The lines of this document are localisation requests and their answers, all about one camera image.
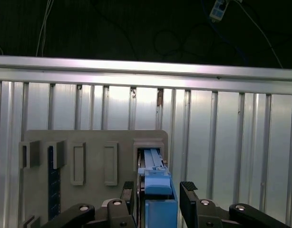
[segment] blue plastic part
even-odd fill
[[[145,194],[172,195],[171,175],[158,150],[144,150],[144,159],[145,168],[139,168],[138,173],[145,175]]]
[[[167,200],[145,200],[146,228],[176,228],[178,215],[178,200],[175,188],[171,182],[173,195]]]

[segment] blue object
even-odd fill
[[[146,228],[177,228],[178,201],[171,182],[173,199],[145,200]]]
[[[178,199],[171,174],[157,149],[144,149],[144,160],[138,174],[145,176],[145,227],[177,228]],[[162,199],[147,199],[149,195]]]
[[[236,49],[236,51],[239,53],[239,55],[243,59],[244,64],[247,66],[248,61],[247,61],[247,58],[246,58],[246,55],[244,54],[244,52],[240,48],[238,48],[237,46],[234,46],[233,44],[231,44],[231,42],[229,40],[227,40],[224,36],[222,36],[222,34],[218,31],[218,29],[215,27],[215,25],[212,23],[212,21],[208,17],[208,13],[207,13],[206,8],[205,8],[204,0],[201,0],[201,4],[202,4],[203,12],[204,12],[206,18],[208,19],[208,23],[210,24],[210,26],[218,34],[218,36],[221,38],[221,40],[223,40],[223,42],[227,43],[228,45],[230,45]]]
[[[144,150],[144,159],[145,168],[140,168],[138,173],[145,175],[145,194],[172,195],[171,175],[158,150]]]

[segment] metal bolt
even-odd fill
[[[207,222],[206,225],[207,225],[208,227],[213,227],[213,226],[214,226],[214,224],[213,224],[212,222]]]
[[[126,223],[126,222],[121,222],[119,225],[120,225],[121,227],[126,227],[126,226],[127,226],[127,223]]]
[[[203,200],[203,201],[201,201],[201,203],[202,203],[203,205],[208,205],[208,204],[209,204],[209,201],[207,201],[207,200]]]
[[[81,211],[84,211],[84,210],[88,210],[89,207],[88,207],[88,206],[82,206],[82,207],[80,207],[79,209],[80,209]]]
[[[244,207],[244,206],[241,206],[241,205],[237,205],[236,208],[237,208],[238,210],[245,210],[245,207]]]
[[[122,201],[114,201],[113,204],[114,205],[121,205]]]

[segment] aluminum rail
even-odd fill
[[[133,61],[0,56],[0,68],[292,81],[292,70],[287,69]]]

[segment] blue cable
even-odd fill
[[[208,12],[206,11],[205,5],[204,5],[204,0],[201,0],[201,4],[202,4],[202,8],[203,8],[203,12],[206,16],[206,18],[208,19],[209,24],[211,25],[211,27],[213,28],[213,30],[218,34],[218,36],[221,38],[221,40],[223,40],[223,42],[227,43],[228,45],[234,47],[236,49],[236,51],[239,53],[239,55],[241,56],[241,58],[244,61],[244,64],[247,66],[248,65],[248,60],[246,58],[245,53],[238,48],[237,46],[231,44],[230,41],[228,41],[224,36],[221,35],[221,33],[218,31],[218,29],[215,27],[215,25],[212,23],[212,21],[210,20],[209,16],[208,16]]]

